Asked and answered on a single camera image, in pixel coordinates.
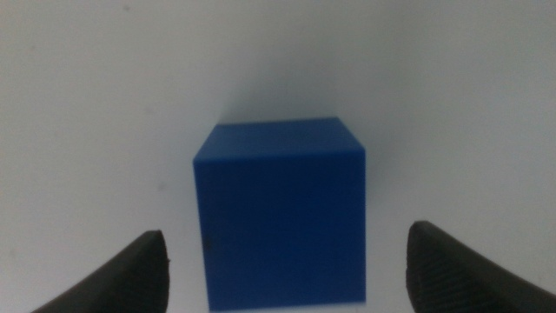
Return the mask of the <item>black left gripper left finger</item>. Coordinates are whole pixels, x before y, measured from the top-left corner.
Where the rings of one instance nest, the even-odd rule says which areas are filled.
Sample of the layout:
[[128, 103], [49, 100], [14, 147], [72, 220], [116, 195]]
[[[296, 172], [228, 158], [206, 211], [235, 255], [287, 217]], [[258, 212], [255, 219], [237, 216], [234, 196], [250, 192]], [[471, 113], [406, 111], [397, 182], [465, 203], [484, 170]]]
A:
[[169, 258], [163, 233], [149, 230], [36, 313], [164, 313]]

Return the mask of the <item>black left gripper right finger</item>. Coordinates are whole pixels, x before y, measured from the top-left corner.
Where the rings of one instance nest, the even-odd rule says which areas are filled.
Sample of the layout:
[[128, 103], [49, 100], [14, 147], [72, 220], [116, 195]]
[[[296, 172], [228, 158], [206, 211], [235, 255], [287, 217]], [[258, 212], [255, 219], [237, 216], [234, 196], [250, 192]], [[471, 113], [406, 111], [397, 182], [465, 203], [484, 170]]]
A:
[[555, 313], [555, 295], [505, 270], [428, 221], [407, 239], [406, 286], [416, 312]]

